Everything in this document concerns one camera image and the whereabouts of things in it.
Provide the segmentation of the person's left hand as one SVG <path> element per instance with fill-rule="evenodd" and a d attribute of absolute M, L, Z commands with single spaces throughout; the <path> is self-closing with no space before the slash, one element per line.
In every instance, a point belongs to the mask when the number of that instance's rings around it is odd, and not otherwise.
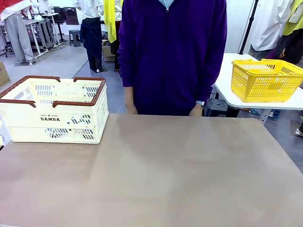
<path fill-rule="evenodd" d="M 203 106 L 196 104 L 190 111 L 189 116 L 201 117 L 203 115 Z"/>

